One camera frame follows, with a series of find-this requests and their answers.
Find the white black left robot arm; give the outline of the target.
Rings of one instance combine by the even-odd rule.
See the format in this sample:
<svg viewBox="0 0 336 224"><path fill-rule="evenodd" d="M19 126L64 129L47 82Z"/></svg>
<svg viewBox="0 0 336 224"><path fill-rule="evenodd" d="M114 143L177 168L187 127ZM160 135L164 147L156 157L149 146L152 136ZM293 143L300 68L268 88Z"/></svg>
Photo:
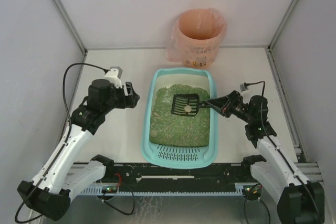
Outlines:
<svg viewBox="0 0 336 224"><path fill-rule="evenodd" d="M113 171L114 161L99 154L81 171L67 178L76 157L109 112L135 108L139 99L131 82L119 86L107 79L93 80L88 95L73 111L62 139L46 164L32 180L23 180L18 185L22 204L53 221L61 219L84 189Z"/></svg>

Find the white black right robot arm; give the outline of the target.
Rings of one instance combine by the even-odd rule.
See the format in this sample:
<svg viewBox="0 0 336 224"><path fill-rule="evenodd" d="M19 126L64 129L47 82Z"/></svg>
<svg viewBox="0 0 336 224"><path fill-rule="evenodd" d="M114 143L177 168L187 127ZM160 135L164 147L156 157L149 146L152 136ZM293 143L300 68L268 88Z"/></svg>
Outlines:
<svg viewBox="0 0 336 224"><path fill-rule="evenodd" d="M244 103L240 93L233 91L205 104L226 118L234 115L246 122L246 137L263 158L250 166L250 174L276 203L281 223L325 222L324 189L319 182L311 181L282 148L267 120L268 101L263 95L254 95Z"/></svg>

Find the black litter scoop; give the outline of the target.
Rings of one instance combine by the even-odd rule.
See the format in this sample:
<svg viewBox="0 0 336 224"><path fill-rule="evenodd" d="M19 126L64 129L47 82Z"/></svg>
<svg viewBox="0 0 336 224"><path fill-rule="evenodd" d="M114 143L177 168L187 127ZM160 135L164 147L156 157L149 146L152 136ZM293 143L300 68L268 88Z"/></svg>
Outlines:
<svg viewBox="0 0 336 224"><path fill-rule="evenodd" d="M184 107L190 105L192 111L187 113ZM200 101L200 96L196 93L192 94L175 94L173 95L173 102L171 113L178 116L194 117L200 109L209 108L206 101Z"/></svg>

